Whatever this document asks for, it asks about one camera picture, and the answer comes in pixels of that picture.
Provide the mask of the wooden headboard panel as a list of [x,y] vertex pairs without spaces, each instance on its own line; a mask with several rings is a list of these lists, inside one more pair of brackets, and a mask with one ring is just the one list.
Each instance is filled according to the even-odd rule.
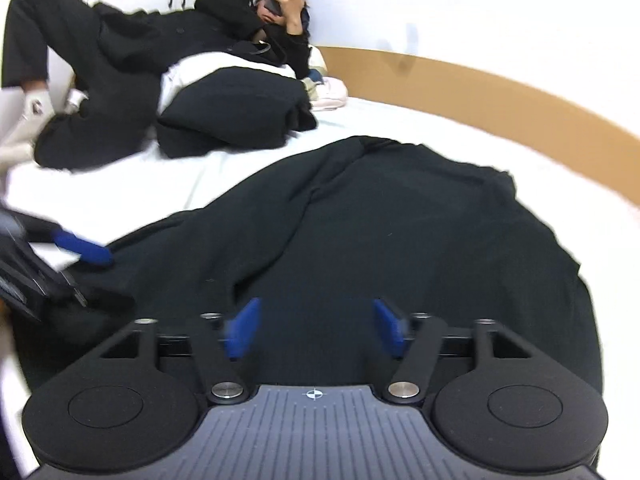
[[639,203],[639,139],[558,96],[482,70],[394,52],[319,48],[355,98],[420,110],[532,148]]

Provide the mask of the person in black hoodie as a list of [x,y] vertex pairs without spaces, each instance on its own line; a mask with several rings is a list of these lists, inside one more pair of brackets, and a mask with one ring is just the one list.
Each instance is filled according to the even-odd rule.
[[103,166],[139,151],[171,66],[205,52],[254,53],[309,74],[309,15],[266,0],[195,0],[192,9],[125,13],[81,0],[11,0],[1,85],[24,112],[1,142],[1,170]]

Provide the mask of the black fleece garment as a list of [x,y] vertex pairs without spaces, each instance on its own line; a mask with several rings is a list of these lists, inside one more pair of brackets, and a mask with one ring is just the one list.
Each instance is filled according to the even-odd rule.
[[[269,465],[423,474],[444,452],[503,474],[589,465],[608,426],[588,289],[504,172],[353,136],[142,226],[65,274],[88,306],[17,313],[45,477]],[[224,321],[262,320],[239,360]],[[372,301],[409,318],[392,358]]]

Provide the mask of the white bed sheet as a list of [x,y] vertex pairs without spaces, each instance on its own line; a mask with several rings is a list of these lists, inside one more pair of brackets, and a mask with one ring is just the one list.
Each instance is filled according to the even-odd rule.
[[[558,96],[614,122],[639,139],[639,69],[618,58],[543,62],[524,80],[473,68]],[[580,263],[593,301],[603,356],[610,426],[600,455],[609,479],[639,474],[639,203],[525,145],[411,108],[355,98],[323,112],[313,132],[280,150],[214,153],[168,160],[157,148],[80,174],[27,164],[11,176],[8,200],[75,231],[109,242],[173,212],[201,207],[276,160],[328,142],[372,134],[422,143],[460,162],[514,177],[518,198],[554,229]]]

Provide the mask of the pink white pillow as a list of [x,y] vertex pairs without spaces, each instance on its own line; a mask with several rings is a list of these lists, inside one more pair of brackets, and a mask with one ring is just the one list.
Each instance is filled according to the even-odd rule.
[[323,112],[344,107],[348,99],[348,90],[343,81],[329,76],[326,62],[317,47],[310,47],[308,64],[309,76],[303,83],[312,110]]

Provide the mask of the black garment pile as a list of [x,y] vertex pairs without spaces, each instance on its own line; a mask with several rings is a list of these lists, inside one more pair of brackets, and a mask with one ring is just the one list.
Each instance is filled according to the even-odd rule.
[[156,142],[169,158],[274,150],[317,128],[304,84],[265,70],[225,67],[183,87],[160,113]]

